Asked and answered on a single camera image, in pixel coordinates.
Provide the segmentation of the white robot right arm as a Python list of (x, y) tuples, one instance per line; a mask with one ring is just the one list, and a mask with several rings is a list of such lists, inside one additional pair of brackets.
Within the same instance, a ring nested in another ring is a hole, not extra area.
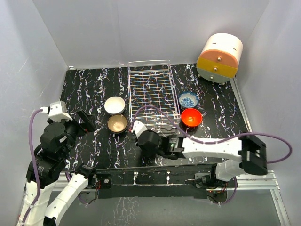
[(223, 158), (209, 175), (197, 179), (206, 188), (220, 187), (241, 174), (265, 176), (268, 173), (266, 145), (257, 136), (228, 139), (189, 138), (183, 135), (163, 137), (152, 130), (140, 133), (136, 145), (148, 156), (160, 155), (170, 160), (196, 157)]

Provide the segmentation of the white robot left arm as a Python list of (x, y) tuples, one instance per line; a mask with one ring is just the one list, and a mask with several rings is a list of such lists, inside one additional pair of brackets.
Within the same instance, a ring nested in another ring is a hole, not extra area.
[(48, 125), (40, 137), (40, 144), (34, 148), (32, 128), (38, 113), (50, 114), (52, 107), (36, 110), (29, 124), (29, 147), (32, 160), (26, 173), (24, 202), (19, 215), (19, 226), (57, 226), (73, 201), (82, 190), (92, 188), (97, 183), (96, 169), (81, 164), (60, 194), (49, 203), (49, 198), (57, 184), (60, 173), (65, 168), (75, 141), (96, 130), (95, 116), (83, 110), (77, 111), (82, 119), (78, 123), (65, 110), (56, 112), (57, 121), (50, 115)]

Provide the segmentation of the blue floral porcelain bowl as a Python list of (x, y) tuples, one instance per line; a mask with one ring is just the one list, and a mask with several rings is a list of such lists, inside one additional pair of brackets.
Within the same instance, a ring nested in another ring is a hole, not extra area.
[(183, 109), (195, 108), (199, 103), (199, 97), (194, 92), (185, 91), (179, 94), (178, 101)]

